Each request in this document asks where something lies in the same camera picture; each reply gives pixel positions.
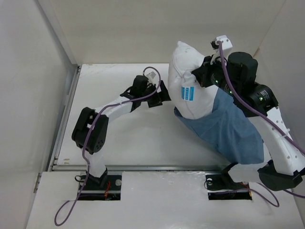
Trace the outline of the white pillow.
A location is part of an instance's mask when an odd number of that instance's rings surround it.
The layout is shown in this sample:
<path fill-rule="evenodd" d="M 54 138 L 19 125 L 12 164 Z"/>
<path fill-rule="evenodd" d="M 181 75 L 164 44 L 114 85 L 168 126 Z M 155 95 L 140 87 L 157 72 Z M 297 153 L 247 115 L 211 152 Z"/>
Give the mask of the white pillow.
<path fill-rule="evenodd" d="M 178 41 L 168 69 L 168 93 L 171 101 L 187 119 L 199 119 L 212 113 L 217 87 L 201 87 L 192 71 L 199 68 L 204 55 Z"/>

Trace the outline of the blue pillowcase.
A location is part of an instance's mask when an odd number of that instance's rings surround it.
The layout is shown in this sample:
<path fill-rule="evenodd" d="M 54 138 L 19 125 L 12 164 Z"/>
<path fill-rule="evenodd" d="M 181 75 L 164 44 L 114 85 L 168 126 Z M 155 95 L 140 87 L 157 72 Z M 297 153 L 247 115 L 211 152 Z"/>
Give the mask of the blue pillowcase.
<path fill-rule="evenodd" d="M 263 140 L 254 125 L 233 103 L 233 98 L 218 89 L 212 112 L 199 119 L 187 119 L 178 108 L 178 119 L 196 136 L 205 141 L 231 163 L 264 162 Z"/>

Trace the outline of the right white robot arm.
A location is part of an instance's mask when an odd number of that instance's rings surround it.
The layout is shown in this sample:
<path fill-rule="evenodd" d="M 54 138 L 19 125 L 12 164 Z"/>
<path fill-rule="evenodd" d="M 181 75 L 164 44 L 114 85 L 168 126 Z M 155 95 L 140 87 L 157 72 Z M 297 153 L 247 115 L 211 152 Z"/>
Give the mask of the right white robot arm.
<path fill-rule="evenodd" d="M 296 146 L 285 126 L 278 101 L 272 90 L 255 82 L 258 62 L 245 52 L 233 52 L 228 58 L 219 53 L 206 56 L 193 70 L 201 87 L 217 86 L 234 99 L 263 139 L 270 160 L 245 172 L 238 164 L 223 170 L 221 183 L 231 188 L 238 181 L 261 182 L 273 191 L 298 186 L 305 174 L 305 153 Z"/>

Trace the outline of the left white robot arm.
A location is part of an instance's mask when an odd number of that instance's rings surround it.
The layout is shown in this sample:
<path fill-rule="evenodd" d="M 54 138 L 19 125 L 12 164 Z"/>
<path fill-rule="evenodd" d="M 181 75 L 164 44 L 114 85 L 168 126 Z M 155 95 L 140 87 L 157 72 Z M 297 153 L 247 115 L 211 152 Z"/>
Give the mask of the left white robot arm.
<path fill-rule="evenodd" d="M 148 107 L 152 108 L 170 100 L 163 80 L 160 79 L 158 84 L 153 84 L 151 77 L 137 75 L 132 86 L 110 104 L 96 109 L 82 109 L 71 138 L 82 150 L 83 159 L 87 162 L 86 175 L 94 188 L 102 189 L 107 182 L 107 167 L 102 163 L 102 156 L 98 152 L 105 143 L 108 124 L 122 115 L 133 112 L 142 102 L 146 102 Z"/>

